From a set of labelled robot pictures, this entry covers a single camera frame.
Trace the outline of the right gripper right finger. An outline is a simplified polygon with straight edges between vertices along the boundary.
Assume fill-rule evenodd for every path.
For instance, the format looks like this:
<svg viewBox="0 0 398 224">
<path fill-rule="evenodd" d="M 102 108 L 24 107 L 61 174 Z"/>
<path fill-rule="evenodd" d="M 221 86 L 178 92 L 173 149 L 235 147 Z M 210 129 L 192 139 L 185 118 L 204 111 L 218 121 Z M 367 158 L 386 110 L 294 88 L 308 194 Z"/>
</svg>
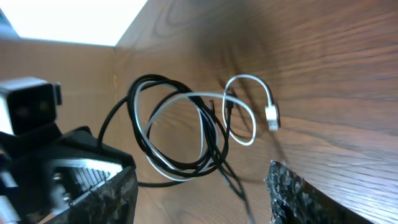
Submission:
<svg viewBox="0 0 398 224">
<path fill-rule="evenodd" d="M 285 164 L 271 161 L 265 178 L 272 223 L 365 224 L 370 221 L 308 183 Z"/>
</svg>

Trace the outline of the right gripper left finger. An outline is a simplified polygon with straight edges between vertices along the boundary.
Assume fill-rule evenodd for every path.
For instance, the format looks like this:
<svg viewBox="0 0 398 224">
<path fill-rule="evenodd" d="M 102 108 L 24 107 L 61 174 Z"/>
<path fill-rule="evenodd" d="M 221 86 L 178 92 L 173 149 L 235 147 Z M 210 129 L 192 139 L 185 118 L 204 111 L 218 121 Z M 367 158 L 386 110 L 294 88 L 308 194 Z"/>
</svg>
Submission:
<svg viewBox="0 0 398 224">
<path fill-rule="evenodd" d="M 69 204 L 50 224 L 133 224 L 138 194 L 136 171 L 127 167 Z"/>
</svg>

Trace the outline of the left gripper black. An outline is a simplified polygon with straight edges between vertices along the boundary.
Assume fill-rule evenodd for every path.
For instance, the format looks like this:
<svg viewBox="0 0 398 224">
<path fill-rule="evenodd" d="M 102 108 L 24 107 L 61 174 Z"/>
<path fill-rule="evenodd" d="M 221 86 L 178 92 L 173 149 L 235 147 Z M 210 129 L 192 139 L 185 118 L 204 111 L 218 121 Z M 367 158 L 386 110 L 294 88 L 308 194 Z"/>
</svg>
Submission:
<svg viewBox="0 0 398 224">
<path fill-rule="evenodd" d="M 1 133 L 1 223 L 49 223 L 127 167 L 132 156 L 99 145 L 87 127 Z"/>
</svg>

